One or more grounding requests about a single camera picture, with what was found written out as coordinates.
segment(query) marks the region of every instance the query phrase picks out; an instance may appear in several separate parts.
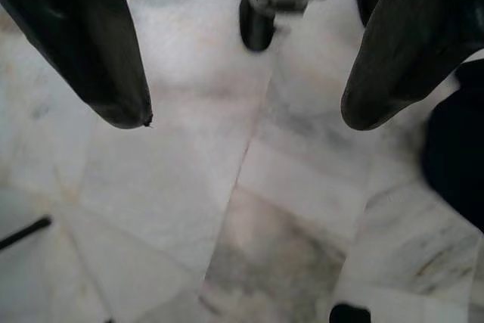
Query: floor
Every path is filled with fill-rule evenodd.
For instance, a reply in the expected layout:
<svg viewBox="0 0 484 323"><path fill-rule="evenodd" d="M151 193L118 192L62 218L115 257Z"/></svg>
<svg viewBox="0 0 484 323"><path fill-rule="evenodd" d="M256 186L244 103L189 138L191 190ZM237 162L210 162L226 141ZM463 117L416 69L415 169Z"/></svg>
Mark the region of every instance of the floor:
<svg viewBox="0 0 484 323"><path fill-rule="evenodd" d="M421 180L422 125L454 88L375 132L343 125L355 0L280 19L261 55L239 0L130 0L152 128L98 119L0 10L3 323L484 321L482 236Z"/></svg>

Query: marble floor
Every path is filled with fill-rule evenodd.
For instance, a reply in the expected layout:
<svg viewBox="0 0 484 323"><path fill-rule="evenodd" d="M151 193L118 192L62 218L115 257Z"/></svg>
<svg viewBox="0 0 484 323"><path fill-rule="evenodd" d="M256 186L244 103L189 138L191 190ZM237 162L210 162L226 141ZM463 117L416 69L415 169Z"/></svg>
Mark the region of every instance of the marble floor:
<svg viewBox="0 0 484 323"><path fill-rule="evenodd" d="M239 0L129 0L152 128L98 119L0 9L3 323L484 321L482 236L429 191L417 153L454 88L374 132L339 102L363 33L355 0L240 44Z"/></svg>

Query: gray marble vein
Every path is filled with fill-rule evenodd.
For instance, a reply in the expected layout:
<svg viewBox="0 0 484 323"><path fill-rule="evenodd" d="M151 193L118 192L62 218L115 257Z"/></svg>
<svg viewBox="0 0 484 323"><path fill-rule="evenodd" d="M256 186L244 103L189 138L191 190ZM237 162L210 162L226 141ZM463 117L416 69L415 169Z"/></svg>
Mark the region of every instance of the gray marble vein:
<svg viewBox="0 0 484 323"><path fill-rule="evenodd" d="M226 322L321 321L343 261L327 232L236 189L201 297Z"/></svg>
<svg viewBox="0 0 484 323"><path fill-rule="evenodd" d="M370 200L344 275L467 304L478 246L478 232L414 181Z"/></svg>

